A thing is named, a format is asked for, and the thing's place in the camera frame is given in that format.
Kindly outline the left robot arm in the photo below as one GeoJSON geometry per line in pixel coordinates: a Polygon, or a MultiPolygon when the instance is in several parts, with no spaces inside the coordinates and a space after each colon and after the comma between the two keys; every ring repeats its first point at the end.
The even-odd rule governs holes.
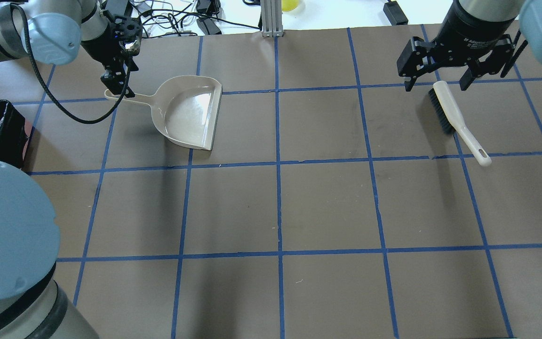
{"type": "MultiPolygon", "coordinates": [[[[7,0],[0,5],[0,62],[27,57],[51,102],[84,125],[99,124],[134,97],[141,21],[128,0],[7,0]],[[114,105],[85,120],[48,88],[38,63],[66,65],[83,48],[104,67],[101,81],[114,105]]],[[[22,159],[0,160],[0,339],[97,339],[99,335],[54,279],[60,248],[56,213],[22,159]]]]}

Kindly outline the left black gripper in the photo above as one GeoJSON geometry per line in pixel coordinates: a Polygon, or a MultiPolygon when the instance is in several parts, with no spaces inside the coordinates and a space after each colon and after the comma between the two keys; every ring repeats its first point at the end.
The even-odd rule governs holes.
{"type": "Polygon", "coordinates": [[[139,18],[94,14],[84,19],[82,47],[93,60],[104,66],[101,82],[113,95],[135,97],[128,81],[131,71],[139,70],[133,58],[140,53],[141,40],[142,22],[139,18]]]}

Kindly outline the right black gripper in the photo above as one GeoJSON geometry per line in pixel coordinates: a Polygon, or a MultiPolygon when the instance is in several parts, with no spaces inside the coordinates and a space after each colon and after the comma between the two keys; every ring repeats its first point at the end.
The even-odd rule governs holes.
{"type": "Polygon", "coordinates": [[[460,78],[460,90],[486,74],[504,78],[525,49],[516,48],[521,33],[506,34],[518,16],[522,0],[454,0],[434,40],[409,39],[397,59],[398,75],[405,91],[422,75],[440,67],[468,69],[460,78]]]}

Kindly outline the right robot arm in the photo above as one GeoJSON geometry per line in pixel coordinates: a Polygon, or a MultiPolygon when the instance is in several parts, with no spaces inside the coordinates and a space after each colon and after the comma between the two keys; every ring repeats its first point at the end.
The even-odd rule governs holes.
{"type": "Polygon", "coordinates": [[[465,91],[486,74],[505,77],[525,48],[542,64],[542,0],[454,0],[433,40],[409,39],[397,71],[411,91],[424,74],[466,67],[465,91]]]}

